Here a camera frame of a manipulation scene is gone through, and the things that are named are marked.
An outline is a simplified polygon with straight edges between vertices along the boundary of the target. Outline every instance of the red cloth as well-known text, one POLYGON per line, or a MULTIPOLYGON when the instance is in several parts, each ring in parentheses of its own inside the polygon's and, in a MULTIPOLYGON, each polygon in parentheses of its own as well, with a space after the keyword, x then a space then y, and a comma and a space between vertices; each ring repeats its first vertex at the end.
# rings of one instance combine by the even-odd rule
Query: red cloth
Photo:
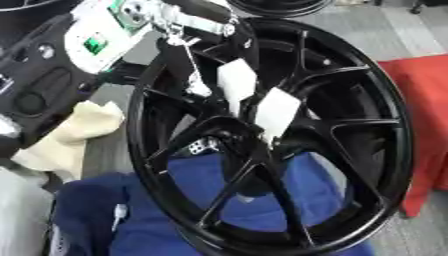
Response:
POLYGON ((414 176, 402 206, 414 217, 433 188, 448 190, 448 55, 380 65, 403 93, 413 122, 414 176))

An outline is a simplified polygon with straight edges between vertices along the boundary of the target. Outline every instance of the blue cloth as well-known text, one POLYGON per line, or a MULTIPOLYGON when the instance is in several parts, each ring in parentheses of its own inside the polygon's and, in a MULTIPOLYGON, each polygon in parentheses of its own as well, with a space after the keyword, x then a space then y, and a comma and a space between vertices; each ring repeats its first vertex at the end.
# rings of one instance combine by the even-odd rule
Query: blue cloth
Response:
MULTIPOLYGON (((184 193, 206 208, 225 185, 220 161, 218 155, 200 156, 171 161, 168 169, 184 193)), ((341 207, 332 178, 309 154, 289 163, 284 182, 306 225, 323 222, 341 207)), ((272 195, 249 204, 235 197, 226 205, 222 218, 259 231, 283 231, 286 227, 272 195)), ((57 196, 54 222, 72 244, 68 256, 200 255, 178 235, 135 175, 111 173, 65 185, 57 196), (129 208, 129 217, 112 234, 113 209, 123 203, 129 208)), ((373 252, 362 243, 333 255, 372 256, 373 252)))

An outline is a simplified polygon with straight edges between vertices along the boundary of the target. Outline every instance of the floor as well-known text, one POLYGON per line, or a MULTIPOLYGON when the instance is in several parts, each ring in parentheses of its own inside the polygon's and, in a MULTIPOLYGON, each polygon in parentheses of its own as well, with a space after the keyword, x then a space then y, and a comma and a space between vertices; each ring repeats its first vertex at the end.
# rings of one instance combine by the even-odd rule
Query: floor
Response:
MULTIPOLYGON (((407 0, 386 0, 374 7, 330 6, 322 12, 297 20, 333 32, 363 50, 371 58, 384 61, 448 52, 448 7, 427 8, 411 15, 407 0)), ((127 59, 147 64, 155 56, 151 34, 127 59)), ((126 110, 130 86, 109 85, 93 98, 98 103, 112 100, 126 110)), ((85 158, 85 176, 118 170, 131 172, 125 130, 92 140, 85 158)), ((398 214, 371 240, 378 256, 448 256, 448 193, 434 192, 419 217, 403 219, 398 214)))

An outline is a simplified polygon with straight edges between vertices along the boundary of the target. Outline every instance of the white foam block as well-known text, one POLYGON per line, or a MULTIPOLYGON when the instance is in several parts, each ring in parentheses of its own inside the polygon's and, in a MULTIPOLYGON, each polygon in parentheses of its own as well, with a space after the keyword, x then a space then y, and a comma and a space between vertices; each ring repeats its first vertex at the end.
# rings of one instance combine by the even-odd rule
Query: white foam block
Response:
POLYGON ((238 116, 241 101, 254 95, 257 74, 243 59, 224 64, 218 68, 218 85, 223 89, 230 112, 238 116))
POLYGON ((299 110, 301 101, 274 87, 260 102, 255 124, 263 128, 264 139, 269 144, 274 138, 281 138, 299 110))

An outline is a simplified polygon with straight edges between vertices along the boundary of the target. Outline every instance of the wheel rim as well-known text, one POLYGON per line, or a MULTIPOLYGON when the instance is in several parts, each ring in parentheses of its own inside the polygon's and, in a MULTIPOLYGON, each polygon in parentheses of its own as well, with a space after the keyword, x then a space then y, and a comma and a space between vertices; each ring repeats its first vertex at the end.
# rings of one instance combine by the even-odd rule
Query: wheel rim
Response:
POLYGON ((253 15, 287 18, 315 13, 332 0, 229 0, 231 4, 253 15))
MULTIPOLYGON (((279 142, 280 146, 273 151, 268 150, 272 153, 271 155, 275 155, 272 158, 281 156, 286 159, 298 154, 299 151, 320 153, 346 175, 351 183, 349 193, 351 196, 348 198, 352 202, 347 202, 339 213, 323 223, 305 227, 298 221, 299 218, 292 217, 299 216, 298 212, 294 212, 284 187, 273 178, 276 176, 269 175, 270 172, 266 171, 268 168, 261 168, 264 169, 261 170, 257 167, 256 171, 253 171, 257 178, 269 184, 274 195, 283 202, 280 205, 288 220, 287 232, 256 232, 217 222, 215 213, 223 207, 219 200, 214 201, 205 211, 199 209, 194 203, 192 205, 166 171, 168 155, 193 143, 201 136, 214 136, 224 144, 226 139, 232 137, 227 136, 230 134, 237 135, 233 137, 243 137, 244 143, 253 143, 252 148, 259 146, 263 159, 272 158, 271 155, 266 155, 266 152, 269 152, 263 149, 262 144, 253 139, 256 136, 252 135, 258 135, 257 132, 259 132, 256 127, 253 127, 250 122, 221 114, 212 115, 206 120, 198 119, 201 121, 197 121, 195 129, 188 129, 167 145, 159 147, 157 144, 160 142, 160 133, 145 131, 150 130, 148 126, 156 125, 157 122, 150 116, 151 111, 161 107, 160 105, 165 106, 161 107, 164 115, 172 116, 172 119, 176 119, 175 112, 167 112, 168 105, 174 106, 173 109, 183 109, 183 113, 187 111, 189 114, 198 116, 205 112, 219 111, 218 109, 222 108, 215 101, 212 105, 218 107, 213 108, 207 105, 207 102, 199 104, 194 99, 182 98, 180 94, 176 95, 178 92, 163 91, 169 88, 166 85, 172 84, 173 80, 165 70, 161 58, 156 59, 143 75, 143 82, 136 89, 130 105, 128 137, 136 173, 161 209, 180 227, 184 237, 195 247, 210 255, 216 250, 221 254, 226 252, 229 255, 314 255, 340 250, 359 243, 378 230, 397 211, 410 183, 411 128, 400 94, 391 80, 373 61, 328 32, 291 21, 256 18, 249 19, 249 22, 253 25, 261 46, 259 78, 262 83, 258 87, 258 94, 264 95, 268 88, 278 86, 304 102, 302 104, 304 107, 301 107, 292 128, 279 142), (316 60, 325 62, 327 66, 310 68, 316 60), (360 94, 363 97, 369 96, 368 102, 375 106, 376 112, 367 111, 364 105, 359 105, 360 101, 366 102, 366 98, 354 97, 353 101, 349 100, 351 97, 349 92, 358 96, 360 94), (338 107, 331 105, 334 104, 332 99, 338 99, 339 110, 337 110, 338 107), (311 118, 309 112, 306 111, 307 108, 316 112, 320 118, 311 118), (347 145, 353 144, 354 140, 355 144, 360 144, 356 142, 360 137, 355 136, 353 139, 354 130, 361 130, 370 135, 375 133, 374 139, 368 138, 375 141, 372 143, 375 152, 382 152, 381 172, 378 172, 378 177, 375 179, 365 177, 365 173, 359 170, 362 161, 358 162, 358 159, 363 157, 359 157, 354 152, 360 151, 360 145, 347 148, 347 145), (382 136, 379 142, 377 142, 378 134, 382 136), (294 142, 292 147, 284 146, 287 145, 286 142, 291 145, 291 141, 294 142)), ((210 70, 216 68, 221 62, 227 61, 225 51, 220 46, 199 44, 194 53, 200 61, 199 67, 210 67, 207 71, 209 73, 213 73, 210 70)), ((164 123, 162 127, 164 132, 174 130, 173 124, 164 123)), ((249 151, 242 155, 253 156, 249 151)), ((256 164, 261 163, 260 157, 251 161, 256 164)), ((234 180, 239 180, 244 176, 243 173, 247 174, 244 168, 236 173, 240 176, 234 180)), ((221 194, 220 198, 227 200, 229 194, 233 195, 233 192, 236 191, 228 189, 221 194)))

